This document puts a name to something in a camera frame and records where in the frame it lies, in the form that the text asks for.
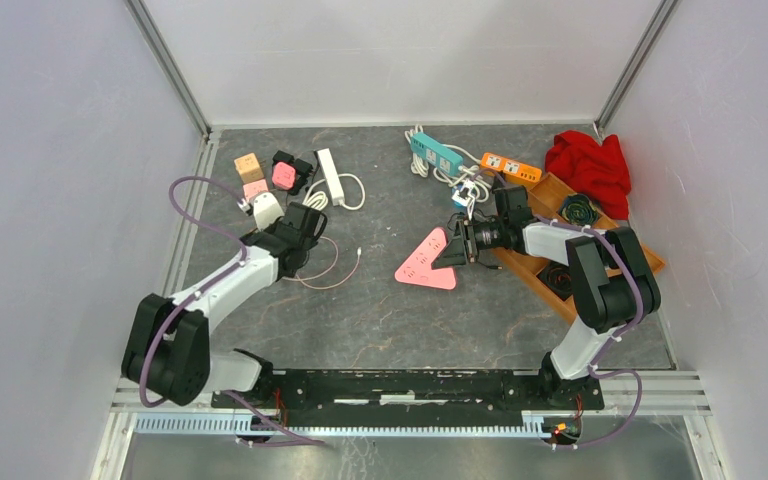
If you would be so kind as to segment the pink folding plug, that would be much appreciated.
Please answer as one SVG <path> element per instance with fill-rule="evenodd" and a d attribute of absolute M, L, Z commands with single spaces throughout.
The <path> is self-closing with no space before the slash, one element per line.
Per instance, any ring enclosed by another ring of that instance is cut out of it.
<path fill-rule="evenodd" d="M 273 165 L 271 179 L 275 188 L 283 191 L 290 191 L 295 185 L 296 170 L 289 163 L 275 163 Z"/>

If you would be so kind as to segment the pink square power strip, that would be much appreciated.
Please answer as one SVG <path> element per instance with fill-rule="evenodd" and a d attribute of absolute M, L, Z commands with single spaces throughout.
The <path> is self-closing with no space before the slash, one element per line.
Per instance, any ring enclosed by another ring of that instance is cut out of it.
<path fill-rule="evenodd" d="M 434 228 L 397 268 L 394 279 L 402 284 L 438 290 L 454 290 L 457 286 L 452 267 L 433 269 L 432 262 L 447 244 L 447 234 L 442 227 Z"/>

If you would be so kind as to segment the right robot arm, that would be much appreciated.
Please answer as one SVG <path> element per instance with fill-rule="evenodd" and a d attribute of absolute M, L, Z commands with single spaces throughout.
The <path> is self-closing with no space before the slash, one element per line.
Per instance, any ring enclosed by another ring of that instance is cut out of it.
<path fill-rule="evenodd" d="M 494 191 L 496 212 L 475 221 L 461 215 L 433 269 L 478 261 L 501 248 L 553 261 L 567 268 L 576 317 L 563 340 L 545 357 L 537 392 L 551 408 L 578 393 L 578 380 L 594 378 L 601 357 L 623 334 L 661 305 L 654 273 L 634 230 L 574 226 L 536 215 L 522 186 Z"/>

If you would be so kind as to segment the small black adapter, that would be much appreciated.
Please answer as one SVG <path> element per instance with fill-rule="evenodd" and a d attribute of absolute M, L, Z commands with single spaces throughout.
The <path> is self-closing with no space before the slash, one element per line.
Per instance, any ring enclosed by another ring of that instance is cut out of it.
<path fill-rule="evenodd" d="M 287 152 L 278 150 L 272 157 L 272 161 L 274 164 L 276 163 L 287 163 L 289 165 L 292 165 L 295 161 L 295 157 Z"/>

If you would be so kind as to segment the pink plug adapter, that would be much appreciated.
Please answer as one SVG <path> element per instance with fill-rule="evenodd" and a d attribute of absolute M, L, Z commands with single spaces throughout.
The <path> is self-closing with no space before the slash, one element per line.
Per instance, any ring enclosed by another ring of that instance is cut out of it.
<path fill-rule="evenodd" d="M 243 184 L 243 195 L 247 202 L 252 202 L 259 194 L 270 190 L 268 182 L 265 179 L 259 179 Z"/>

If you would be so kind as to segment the wooden cube adapter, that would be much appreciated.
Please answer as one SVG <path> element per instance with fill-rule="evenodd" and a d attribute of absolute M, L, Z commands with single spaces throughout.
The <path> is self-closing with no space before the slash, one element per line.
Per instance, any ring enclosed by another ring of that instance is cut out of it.
<path fill-rule="evenodd" d="M 260 162 L 255 153 L 248 153 L 236 158 L 234 167 L 243 184 L 254 183 L 265 179 Z"/>

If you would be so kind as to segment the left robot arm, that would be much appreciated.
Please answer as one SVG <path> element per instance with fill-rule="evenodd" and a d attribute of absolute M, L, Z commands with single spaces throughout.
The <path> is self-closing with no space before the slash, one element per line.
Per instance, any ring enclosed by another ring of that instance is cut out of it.
<path fill-rule="evenodd" d="M 121 364 L 141 403 L 186 406 L 203 392 L 232 390 L 250 407 L 266 405 L 274 394 L 262 373 L 267 361 L 240 349 L 215 353 L 211 336 L 255 294 L 294 276 L 327 224 L 323 212 L 293 202 L 266 228 L 239 237 L 240 251 L 201 281 L 169 297 L 144 297 Z"/>

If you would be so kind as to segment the teal power strip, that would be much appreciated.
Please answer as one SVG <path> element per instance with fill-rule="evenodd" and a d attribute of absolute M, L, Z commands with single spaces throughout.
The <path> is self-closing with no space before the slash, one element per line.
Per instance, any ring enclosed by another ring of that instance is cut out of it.
<path fill-rule="evenodd" d="M 463 165 L 463 157 L 460 154 L 424 132 L 415 132 L 410 134 L 409 138 L 411 151 L 426 164 L 449 176 L 460 173 Z"/>

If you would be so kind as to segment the orange power strip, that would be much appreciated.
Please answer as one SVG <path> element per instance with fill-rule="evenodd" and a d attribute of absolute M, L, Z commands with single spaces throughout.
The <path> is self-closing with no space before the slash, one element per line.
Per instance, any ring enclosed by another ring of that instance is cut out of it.
<path fill-rule="evenodd" d="M 533 186 L 542 178 L 541 169 L 491 152 L 482 156 L 480 165 L 499 172 L 506 181 L 518 185 Z"/>

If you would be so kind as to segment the blue folding extension socket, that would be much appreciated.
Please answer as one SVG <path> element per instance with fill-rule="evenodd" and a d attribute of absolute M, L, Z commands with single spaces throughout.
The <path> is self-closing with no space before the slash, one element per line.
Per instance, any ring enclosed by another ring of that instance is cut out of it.
<path fill-rule="evenodd" d="M 471 197 L 459 190 L 454 190 L 452 192 L 452 201 L 457 208 L 467 208 L 470 204 Z"/>

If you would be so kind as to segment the white usb power strip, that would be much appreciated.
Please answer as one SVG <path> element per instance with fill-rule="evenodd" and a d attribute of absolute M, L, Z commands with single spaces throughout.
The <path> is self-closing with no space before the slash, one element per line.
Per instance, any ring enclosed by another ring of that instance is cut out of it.
<path fill-rule="evenodd" d="M 319 161 L 332 203 L 336 206 L 343 206 L 345 192 L 331 151 L 328 148 L 316 150 L 315 156 Z"/>

